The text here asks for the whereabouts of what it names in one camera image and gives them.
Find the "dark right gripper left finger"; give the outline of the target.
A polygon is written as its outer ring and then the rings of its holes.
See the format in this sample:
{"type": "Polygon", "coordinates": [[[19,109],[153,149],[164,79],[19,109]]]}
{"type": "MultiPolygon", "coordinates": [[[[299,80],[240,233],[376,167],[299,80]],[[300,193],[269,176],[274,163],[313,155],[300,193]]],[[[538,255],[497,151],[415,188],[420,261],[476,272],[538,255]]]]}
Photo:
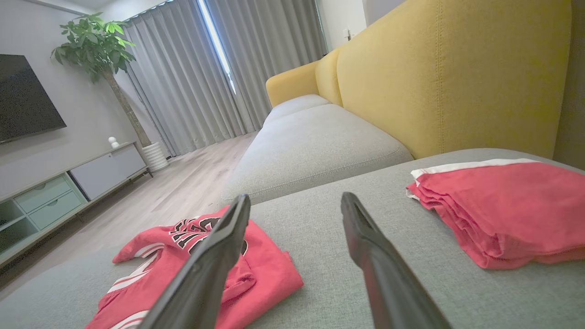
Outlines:
{"type": "Polygon", "coordinates": [[[237,196],[140,323],[140,329],[213,329],[228,273],[242,255],[250,217],[247,194],[237,196]]]}

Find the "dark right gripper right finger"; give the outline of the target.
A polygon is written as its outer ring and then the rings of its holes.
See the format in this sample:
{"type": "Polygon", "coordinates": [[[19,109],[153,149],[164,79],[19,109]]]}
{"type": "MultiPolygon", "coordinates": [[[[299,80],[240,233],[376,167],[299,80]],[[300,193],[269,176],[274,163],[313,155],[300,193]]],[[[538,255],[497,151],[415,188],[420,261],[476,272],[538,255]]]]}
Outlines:
{"type": "Polygon", "coordinates": [[[426,289],[352,192],[341,199],[343,228],[353,262],[363,271],[377,329],[449,329],[426,289]]]}

